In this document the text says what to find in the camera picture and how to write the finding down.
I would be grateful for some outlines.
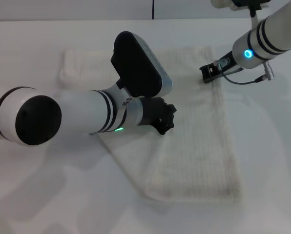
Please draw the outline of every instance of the white table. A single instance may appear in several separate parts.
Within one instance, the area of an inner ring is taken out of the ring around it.
[[[111,50],[128,30],[153,49],[210,45],[221,57],[249,27],[247,19],[0,22],[0,81],[52,94],[67,48]],[[0,234],[291,234],[291,51],[271,65],[274,81],[222,81],[240,204],[149,201],[96,137],[32,148],[0,140]]]

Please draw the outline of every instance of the white towel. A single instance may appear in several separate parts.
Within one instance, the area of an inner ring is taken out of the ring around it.
[[[204,84],[199,71],[213,61],[211,50],[182,47],[154,53],[173,80],[172,92],[163,98],[177,109],[175,127],[164,136],[151,126],[140,126],[99,137],[150,198],[235,201],[240,184],[220,81]],[[69,89],[108,88],[119,79],[111,55],[111,51],[67,51],[60,81]]]

